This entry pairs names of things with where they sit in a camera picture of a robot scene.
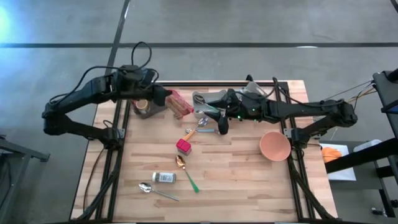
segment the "orange bowl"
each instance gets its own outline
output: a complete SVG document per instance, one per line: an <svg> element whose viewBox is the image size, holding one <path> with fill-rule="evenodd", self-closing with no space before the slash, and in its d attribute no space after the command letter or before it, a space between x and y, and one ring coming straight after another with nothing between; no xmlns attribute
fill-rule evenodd
<svg viewBox="0 0 398 224"><path fill-rule="evenodd" d="M277 162L289 156L291 147L289 140L283 134L268 132L261 137L260 150L266 158Z"/></svg>

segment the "green handle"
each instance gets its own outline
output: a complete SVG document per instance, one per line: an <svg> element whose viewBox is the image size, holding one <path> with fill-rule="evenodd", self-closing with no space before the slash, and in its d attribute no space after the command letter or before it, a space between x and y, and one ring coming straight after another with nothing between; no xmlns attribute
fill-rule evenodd
<svg viewBox="0 0 398 224"><path fill-rule="evenodd" d="M185 173L187 174L188 178L189 178L189 182L191 182L191 185L193 187L193 190L195 191L195 193L199 193L199 188L198 186L193 182L192 178L189 176L188 172L186 169L184 169Z"/></svg>

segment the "pink block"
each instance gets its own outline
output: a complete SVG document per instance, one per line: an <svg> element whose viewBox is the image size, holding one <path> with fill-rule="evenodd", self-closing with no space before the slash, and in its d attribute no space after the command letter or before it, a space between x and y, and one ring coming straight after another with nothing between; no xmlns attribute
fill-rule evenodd
<svg viewBox="0 0 398 224"><path fill-rule="evenodd" d="M178 140L176 147L178 149L179 152L181 152L184 155L189 155L189 153L191 152L191 144L189 142L187 142L184 139L180 139Z"/></svg>

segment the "gray concrete floor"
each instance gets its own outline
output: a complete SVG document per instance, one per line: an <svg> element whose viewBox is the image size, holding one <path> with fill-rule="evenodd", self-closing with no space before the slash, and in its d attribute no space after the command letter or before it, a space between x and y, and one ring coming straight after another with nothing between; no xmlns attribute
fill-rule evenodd
<svg viewBox="0 0 398 224"><path fill-rule="evenodd" d="M124 0L0 0L0 42L112 43ZM398 14L389 0L132 0L121 42L398 42ZM87 141L42 132L41 112L53 95L70 91L81 74L106 65L111 49L0 49L0 133L8 140L51 153L32 161L11 222L68 220ZM119 49L114 65L130 62ZM150 67L160 80L304 80L308 97L322 100L398 67L396 48L154 49ZM147 57L138 50L136 62ZM98 70L86 80L103 75ZM364 141L392 137L377 95L358 101L358 123L333 139ZM70 113L91 124L95 105ZM330 139L331 134L324 136ZM392 198L397 186L387 180ZM333 191L340 218L393 222L370 214L381 206L374 190Z"/></svg>

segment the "wooden tabletop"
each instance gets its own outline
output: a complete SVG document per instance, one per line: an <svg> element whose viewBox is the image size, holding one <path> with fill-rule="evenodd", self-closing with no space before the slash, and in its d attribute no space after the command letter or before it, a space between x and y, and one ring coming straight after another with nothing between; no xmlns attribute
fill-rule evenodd
<svg viewBox="0 0 398 224"><path fill-rule="evenodd" d="M304 82L288 81L292 98L307 102ZM226 87L172 87L190 103L192 92L211 92ZM103 120L112 121L115 104L98 105L94 125L104 128ZM131 111L124 145L123 162L116 197L114 222L289 222L297 221L287 162L271 162L259 151L259 140L269 131L281 131L280 124L232 120L225 136L195 133L190 139L192 152L184 157L187 170L200 189L196 194L184 171L175 163L176 142L186 128L195 128L192 115L177 121L170 110L149 119L140 119ZM313 122L297 118L298 127ZM206 128L216 128L214 121ZM99 141L89 143L76 193L72 218L82 213L83 195L93 164L102 150ZM105 154L95 170L87 196L89 204L101 184ZM336 208L319 147L305 150L305 167L312 192L330 214ZM153 172L177 174L175 184L152 183ZM176 196L179 202L155 193L141 192L140 182L151 183L157 190ZM108 209L110 190L104 204ZM300 197L304 209L303 193Z"/></svg>

